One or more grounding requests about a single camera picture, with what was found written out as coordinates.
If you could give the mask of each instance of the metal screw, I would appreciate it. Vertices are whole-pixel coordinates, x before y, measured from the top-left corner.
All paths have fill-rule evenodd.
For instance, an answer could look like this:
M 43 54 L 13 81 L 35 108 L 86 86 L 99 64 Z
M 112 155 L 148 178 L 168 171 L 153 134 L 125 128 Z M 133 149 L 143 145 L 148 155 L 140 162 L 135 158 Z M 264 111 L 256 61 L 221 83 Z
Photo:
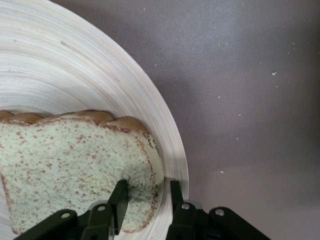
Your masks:
M 61 215 L 61 218 L 62 219 L 66 219 L 70 216 L 70 213 L 69 212 L 65 212 L 64 214 Z
M 106 209 L 105 206 L 100 206 L 100 207 L 98 207 L 98 211 L 103 211 L 103 210 L 105 210 L 105 209 Z
M 222 209 L 217 209 L 215 210 L 215 214 L 217 214 L 218 216 L 223 216 L 225 215 L 225 212 Z
M 188 210 L 190 208 L 190 205 L 188 203 L 184 203 L 181 205 L 181 208 L 184 210 Z

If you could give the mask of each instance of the plate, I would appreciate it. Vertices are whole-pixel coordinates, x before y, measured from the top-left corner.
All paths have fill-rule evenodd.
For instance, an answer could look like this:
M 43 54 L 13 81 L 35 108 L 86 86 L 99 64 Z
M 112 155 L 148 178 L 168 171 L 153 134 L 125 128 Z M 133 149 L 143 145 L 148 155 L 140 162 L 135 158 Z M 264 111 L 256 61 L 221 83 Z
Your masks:
M 43 116 L 94 109 L 141 120 L 162 159 L 163 200 L 147 228 L 117 239 L 165 239 L 172 221 L 169 181 L 179 180 L 188 197 L 184 147 L 152 81 L 110 37 L 50 1 L 0 0 L 0 109 Z M 2 187 L 0 232 L 2 240 L 16 237 Z

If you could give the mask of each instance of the white bread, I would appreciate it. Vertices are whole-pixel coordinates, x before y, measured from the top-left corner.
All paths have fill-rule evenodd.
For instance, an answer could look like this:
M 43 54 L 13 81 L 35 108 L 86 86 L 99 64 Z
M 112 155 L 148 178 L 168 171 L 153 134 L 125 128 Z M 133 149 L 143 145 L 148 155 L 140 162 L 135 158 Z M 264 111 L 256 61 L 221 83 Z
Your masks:
M 0 111 L 0 173 L 16 234 L 61 209 L 83 214 L 107 200 L 121 179 L 130 186 L 121 231 L 138 232 L 156 216 L 163 195 L 151 133 L 135 118 L 113 120 L 103 111 L 48 118 Z

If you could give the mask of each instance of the gray surface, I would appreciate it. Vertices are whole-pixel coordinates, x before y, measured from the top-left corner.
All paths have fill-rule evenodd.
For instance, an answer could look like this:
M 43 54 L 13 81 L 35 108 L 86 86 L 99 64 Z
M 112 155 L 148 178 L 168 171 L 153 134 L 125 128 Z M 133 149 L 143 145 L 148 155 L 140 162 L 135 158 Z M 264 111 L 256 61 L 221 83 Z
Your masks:
M 54 2 L 155 83 L 182 137 L 191 199 L 275 240 L 320 239 L 319 1 Z

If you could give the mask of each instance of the speckled bread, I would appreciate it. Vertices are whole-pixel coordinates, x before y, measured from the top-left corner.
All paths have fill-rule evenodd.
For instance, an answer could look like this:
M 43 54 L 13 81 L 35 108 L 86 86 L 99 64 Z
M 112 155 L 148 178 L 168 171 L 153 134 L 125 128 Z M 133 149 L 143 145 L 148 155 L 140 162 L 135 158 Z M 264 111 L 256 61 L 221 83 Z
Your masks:
M 0 111 L 0 173 L 12 220 L 23 233 L 52 213 L 78 215 L 129 183 L 122 231 L 138 232 L 156 216 L 164 173 L 154 139 L 132 117 L 103 111 L 43 118 Z

